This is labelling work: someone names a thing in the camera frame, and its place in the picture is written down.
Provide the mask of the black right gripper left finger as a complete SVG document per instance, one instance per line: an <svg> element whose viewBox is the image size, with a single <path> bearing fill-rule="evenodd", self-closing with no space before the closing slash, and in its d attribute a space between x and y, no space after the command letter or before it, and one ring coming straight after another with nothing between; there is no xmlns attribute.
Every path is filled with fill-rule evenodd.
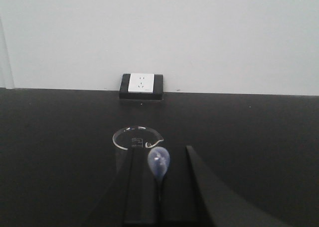
<svg viewBox="0 0 319 227"><path fill-rule="evenodd" d="M148 153L148 149L134 149L124 224L158 223L158 188Z"/></svg>

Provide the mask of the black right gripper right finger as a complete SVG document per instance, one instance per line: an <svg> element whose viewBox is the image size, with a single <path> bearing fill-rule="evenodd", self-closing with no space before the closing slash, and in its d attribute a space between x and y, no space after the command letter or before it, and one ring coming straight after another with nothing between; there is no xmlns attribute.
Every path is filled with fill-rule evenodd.
<svg viewBox="0 0 319 227"><path fill-rule="evenodd" d="M204 212L215 227L289 226L230 189L210 170L192 146L187 145L186 152Z"/></svg>

